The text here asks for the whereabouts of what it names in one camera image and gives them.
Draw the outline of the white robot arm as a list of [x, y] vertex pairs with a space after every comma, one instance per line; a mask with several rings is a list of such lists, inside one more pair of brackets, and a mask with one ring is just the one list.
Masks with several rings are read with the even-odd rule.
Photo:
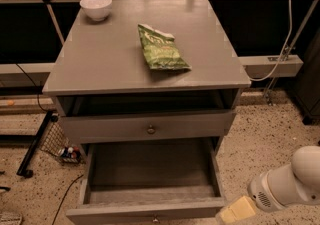
[[216, 214], [219, 225], [234, 225], [255, 216], [258, 209], [270, 213], [291, 205], [319, 205], [320, 147], [299, 148], [289, 164], [254, 177], [247, 191]]

